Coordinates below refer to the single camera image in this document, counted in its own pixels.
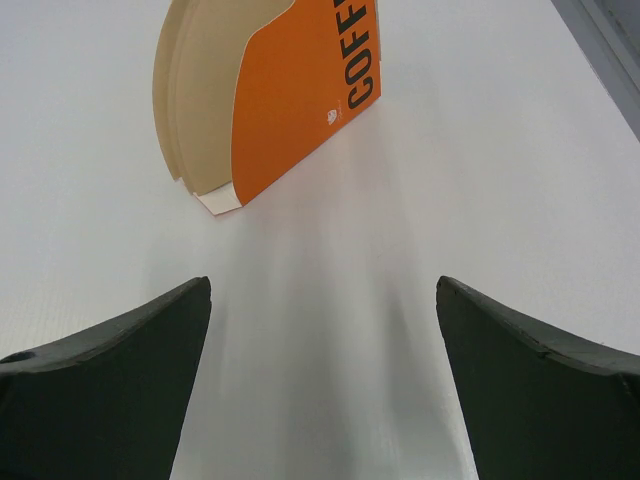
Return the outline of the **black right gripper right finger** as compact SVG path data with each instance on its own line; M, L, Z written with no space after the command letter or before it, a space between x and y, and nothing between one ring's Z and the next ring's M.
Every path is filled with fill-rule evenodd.
M638 478L638 356L451 277L436 310L479 478Z

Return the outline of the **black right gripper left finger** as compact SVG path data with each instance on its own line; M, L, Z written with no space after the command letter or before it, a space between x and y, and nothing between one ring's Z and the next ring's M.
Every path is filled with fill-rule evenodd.
M2 478L169 478L210 315L196 277L2 359Z

